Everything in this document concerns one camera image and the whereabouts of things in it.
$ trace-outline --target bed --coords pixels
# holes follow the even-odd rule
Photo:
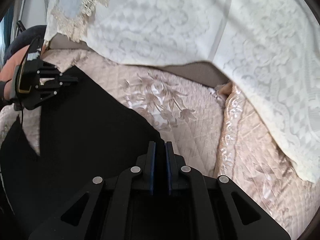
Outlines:
[[[317,18],[313,1],[308,5],[313,6]],[[109,59],[115,57],[106,57],[98,49],[92,51],[95,48],[92,40],[82,41],[79,47],[79,43],[59,42],[65,38],[55,33],[49,39],[51,50],[45,55],[46,61],[56,64],[61,71],[77,65],[119,102],[145,117],[165,141],[172,141],[175,152],[185,157],[187,165],[208,176],[228,175],[290,234],[292,240],[312,239],[312,234],[316,239],[313,232],[319,223],[319,180],[311,183],[297,175],[297,166],[292,165],[292,160],[278,146],[277,136],[271,135],[270,127],[261,118],[252,98],[246,97],[250,92],[233,85],[232,92],[224,97],[219,87],[214,89],[228,79],[221,75],[221,71],[227,73],[223,68],[219,71],[217,65],[208,66],[207,63],[197,66],[204,69],[202,76],[211,77],[210,81],[215,79],[210,83],[208,79],[197,78],[194,72],[185,73],[190,62],[178,62],[179,65],[171,62],[169,68],[167,62],[165,66],[146,64],[143,60],[139,65],[149,66],[139,66],[137,61],[117,60],[116,63]],[[156,96],[150,97],[150,91]],[[2,138],[16,116],[10,107],[1,112]],[[37,132],[39,116],[40,109],[25,111],[24,131],[41,156]]]

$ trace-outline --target white lace fabric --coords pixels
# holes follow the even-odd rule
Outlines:
[[[297,240],[320,206],[320,180],[303,181],[242,91],[226,101],[214,177],[227,175]]]
[[[47,41],[78,29],[61,19],[49,10]],[[211,61],[245,93],[298,176],[319,179],[320,27],[304,0],[110,0],[84,25],[79,39],[121,64]]]
[[[108,6],[109,0],[54,0],[49,15],[58,19],[57,27],[71,40],[79,42],[85,34],[89,17],[97,3]]]

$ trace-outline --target black fabric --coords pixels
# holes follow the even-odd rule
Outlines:
[[[4,99],[4,87],[10,80],[0,81],[0,111],[2,110],[2,108],[10,104],[9,101]]]
[[[25,240],[24,233],[19,229],[7,197],[0,183],[0,239]]]
[[[46,28],[47,25],[37,25],[20,33],[6,50],[4,54],[4,62],[7,62],[9,58],[11,58],[17,51],[19,51],[23,47],[30,45],[32,40],[36,36],[40,35],[42,38],[44,38]]]
[[[95,176],[114,177],[134,166],[149,141],[163,150],[159,133],[142,116],[77,67],[66,73],[79,83],[43,104],[41,156],[36,157],[23,133],[16,143],[18,121],[0,150],[6,193],[26,235]]]

